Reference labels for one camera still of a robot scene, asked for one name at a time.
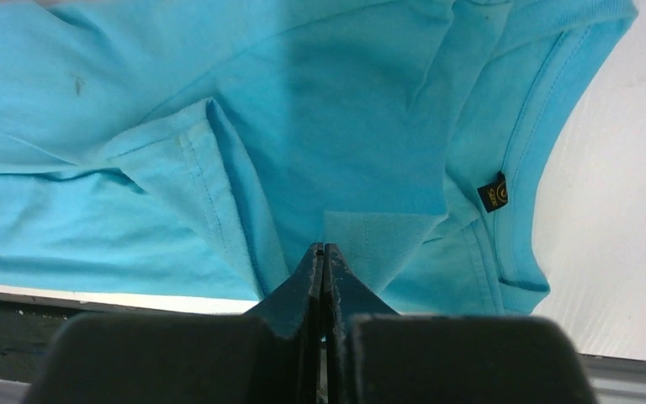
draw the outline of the clothing label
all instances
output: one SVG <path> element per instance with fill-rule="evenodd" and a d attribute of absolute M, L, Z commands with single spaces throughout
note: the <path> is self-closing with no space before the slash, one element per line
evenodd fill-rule
<path fill-rule="evenodd" d="M 506 177 L 504 177 L 503 173 L 499 173 L 496 181 L 477 189 L 477 191 L 479 191 L 479 197 L 484 203 L 487 212 L 502 208 L 509 201 L 506 191 Z"/>

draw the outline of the dark stain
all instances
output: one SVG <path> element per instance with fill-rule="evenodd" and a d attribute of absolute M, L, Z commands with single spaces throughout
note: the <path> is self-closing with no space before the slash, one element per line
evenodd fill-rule
<path fill-rule="evenodd" d="M 76 82 L 76 95 L 80 95 L 80 92 L 82 91 L 82 86 L 85 84 L 85 80 L 82 79 L 80 76 L 75 76 L 75 82 Z"/>

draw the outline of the blue t-shirt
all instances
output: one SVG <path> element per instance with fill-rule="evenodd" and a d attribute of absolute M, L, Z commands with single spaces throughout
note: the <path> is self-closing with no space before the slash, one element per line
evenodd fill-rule
<path fill-rule="evenodd" d="M 538 179 L 634 13 L 0 3 L 0 284 L 256 299 L 324 241 L 399 310 L 529 312 Z"/>

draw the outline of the fabric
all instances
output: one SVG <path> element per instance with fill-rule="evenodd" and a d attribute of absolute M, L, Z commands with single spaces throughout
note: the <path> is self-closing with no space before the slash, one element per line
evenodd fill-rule
<path fill-rule="evenodd" d="M 538 179 L 634 13 L 0 3 L 0 284 L 256 299 L 325 241 L 398 310 L 529 312 Z"/>

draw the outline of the white surface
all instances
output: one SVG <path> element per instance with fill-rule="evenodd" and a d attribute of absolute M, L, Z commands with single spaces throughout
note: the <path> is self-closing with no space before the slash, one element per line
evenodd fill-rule
<path fill-rule="evenodd" d="M 579 351 L 646 359 L 646 0 L 543 173 L 533 246 L 551 295 L 535 313 Z"/>

